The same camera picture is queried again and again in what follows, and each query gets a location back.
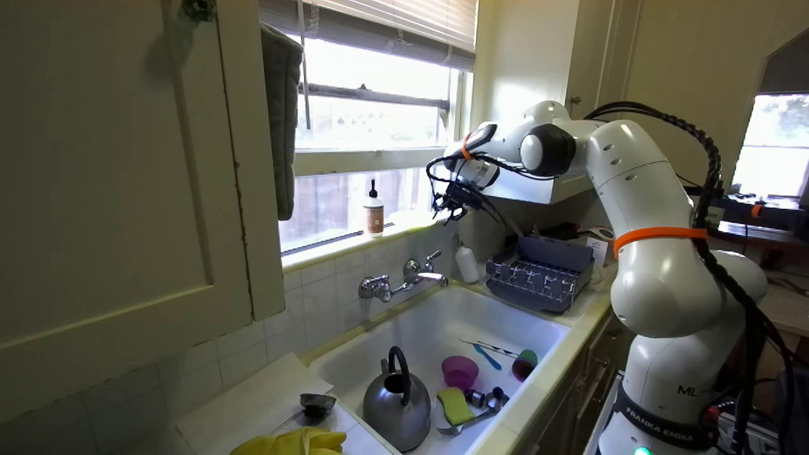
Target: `blue dish rack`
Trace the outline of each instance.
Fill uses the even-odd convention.
[[[485,286],[516,307],[545,313],[568,312],[588,283],[592,248],[553,237],[521,237],[516,250],[516,262],[485,263]]]

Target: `kettle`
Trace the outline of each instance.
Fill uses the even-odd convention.
[[[365,393],[365,421],[398,451],[420,447],[429,432],[428,388],[410,374],[405,353],[393,347],[381,374]]]

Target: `pink cup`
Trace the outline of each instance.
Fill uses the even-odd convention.
[[[477,365],[467,358],[447,358],[439,369],[447,388],[473,390],[477,380]]]

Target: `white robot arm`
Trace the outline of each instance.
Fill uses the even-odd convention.
[[[573,121],[563,106],[538,104],[476,153],[521,162],[533,174],[586,172],[615,237],[640,235],[616,254],[611,310],[636,336],[599,452],[710,452],[701,421],[744,334],[744,310],[695,254],[690,200],[650,134],[626,120]],[[460,178],[485,188],[499,174],[490,167],[467,162]],[[754,301],[765,294],[757,263],[738,254],[716,258]]]

